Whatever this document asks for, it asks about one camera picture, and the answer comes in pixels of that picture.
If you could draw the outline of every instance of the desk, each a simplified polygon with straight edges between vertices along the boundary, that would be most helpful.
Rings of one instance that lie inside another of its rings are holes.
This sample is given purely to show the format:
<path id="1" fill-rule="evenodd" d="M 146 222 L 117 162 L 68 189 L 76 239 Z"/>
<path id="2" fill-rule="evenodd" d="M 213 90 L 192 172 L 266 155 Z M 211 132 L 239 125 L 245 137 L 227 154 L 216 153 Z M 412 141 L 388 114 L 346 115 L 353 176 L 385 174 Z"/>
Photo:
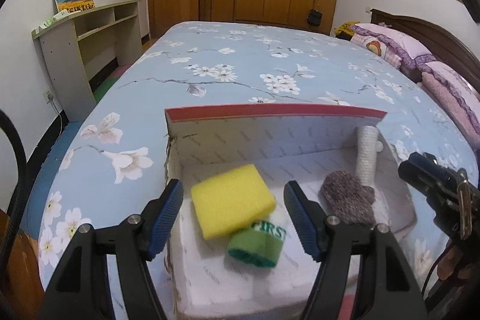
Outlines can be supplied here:
<path id="1" fill-rule="evenodd" d="M 142 55 L 138 1 L 69 14 L 40 33 L 46 67 L 70 121 L 84 121 L 96 106 L 89 81 L 114 57 L 118 65 Z"/>

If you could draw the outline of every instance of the bedsheet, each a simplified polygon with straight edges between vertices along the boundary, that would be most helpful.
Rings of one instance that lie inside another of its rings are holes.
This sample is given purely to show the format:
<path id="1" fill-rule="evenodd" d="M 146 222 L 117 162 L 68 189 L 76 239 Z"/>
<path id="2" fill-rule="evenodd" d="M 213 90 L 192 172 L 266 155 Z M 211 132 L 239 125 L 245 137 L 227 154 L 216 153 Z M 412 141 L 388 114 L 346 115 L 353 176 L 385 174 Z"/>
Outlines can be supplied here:
<path id="1" fill-rule="evenodd" d="M 272 102 L 385 110 L 388 115 L 379 128 L 399 162 L 413 151 L 427 151 L 442 165 L 465 167 L 470 181 L 478 181 L 474 153 L 445 112 L 368 50 L 292 29 L 183 22 L 113 85 L 73 140 L 42 219 L 43 286 L 81 224 L 118 224 L 159 196 L 165 185 L 165 108 Z M 401 246 L 423 283 L 445 248 L 446 236 L 434 226 L 425 197 L 413 188 L 410 192 L 418 223 Z M 164 309 L 174 319 L 164 257 L 165 252 L 159 254 L 149 269 Z M 114 258 L 109 256 L 108 263 L 114 309 L 118 319 L 126 319 Z"/>

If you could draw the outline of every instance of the sponge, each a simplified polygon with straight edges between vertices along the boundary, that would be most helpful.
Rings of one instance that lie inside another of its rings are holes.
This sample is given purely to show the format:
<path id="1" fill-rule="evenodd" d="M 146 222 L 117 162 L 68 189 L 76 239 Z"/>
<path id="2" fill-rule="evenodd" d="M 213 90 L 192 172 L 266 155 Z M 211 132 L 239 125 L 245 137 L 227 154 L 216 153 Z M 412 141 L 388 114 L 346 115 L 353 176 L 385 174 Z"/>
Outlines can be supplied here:
<path id="1" fill-rule="evenodd" d="M 276 206 L 275 198 L 253 164 L 194 185 L 191 197 L 207 240 L 245 228 Z"/>

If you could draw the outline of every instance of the black bag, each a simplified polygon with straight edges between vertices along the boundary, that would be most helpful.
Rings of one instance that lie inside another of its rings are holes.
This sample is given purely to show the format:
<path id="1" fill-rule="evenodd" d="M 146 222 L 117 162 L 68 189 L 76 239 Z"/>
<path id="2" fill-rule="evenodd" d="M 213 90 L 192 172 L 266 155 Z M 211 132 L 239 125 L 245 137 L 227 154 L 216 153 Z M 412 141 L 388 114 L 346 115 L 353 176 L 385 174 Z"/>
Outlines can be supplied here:
<path id="1" fill-rule="evenodd" d="M 317 10 L 310 10 L 310 14 L 307 17 L 307 23 L 313 26 L 320 26 L 322 21 L 322 14 Z"/>

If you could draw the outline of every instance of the white cylinder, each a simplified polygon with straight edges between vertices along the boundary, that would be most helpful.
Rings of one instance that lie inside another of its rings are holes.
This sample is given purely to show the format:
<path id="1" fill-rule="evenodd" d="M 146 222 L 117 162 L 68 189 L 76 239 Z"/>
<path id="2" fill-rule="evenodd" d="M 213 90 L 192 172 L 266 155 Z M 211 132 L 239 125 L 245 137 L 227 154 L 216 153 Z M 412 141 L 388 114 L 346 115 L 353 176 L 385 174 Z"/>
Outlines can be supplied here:
<path id="1" fill-rule="evenodd" d="M 357 128 L 357 167 L 355 175 L 362 186 L 374 187 L 377 168 L 378 129 L 376 127 Z"/>

